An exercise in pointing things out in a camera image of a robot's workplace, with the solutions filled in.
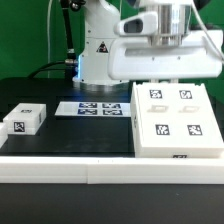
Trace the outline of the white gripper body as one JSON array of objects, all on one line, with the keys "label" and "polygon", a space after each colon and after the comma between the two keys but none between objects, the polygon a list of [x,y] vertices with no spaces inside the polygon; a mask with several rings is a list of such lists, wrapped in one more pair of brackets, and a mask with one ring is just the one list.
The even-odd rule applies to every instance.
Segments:
[{"label": "white gripper body", "polygon": [[108,75],[115,80],[217,77],[222,62],[203,31],[192,31],[179,46],[152,46],[147,37],[116,39]]}]

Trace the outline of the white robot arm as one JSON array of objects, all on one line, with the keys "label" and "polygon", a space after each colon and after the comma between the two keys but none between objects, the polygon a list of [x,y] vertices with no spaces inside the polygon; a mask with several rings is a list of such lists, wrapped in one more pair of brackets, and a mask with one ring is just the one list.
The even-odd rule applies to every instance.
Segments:
[{"label": "white robot arm", "polygon": [[126,0],[138,11],[120,18],[106,0],[84,7],[85,45],[78,56],[76,88],[111,91],[130,81],[216,77],[224,65],[224,33],[202,22],[195,0]]}]

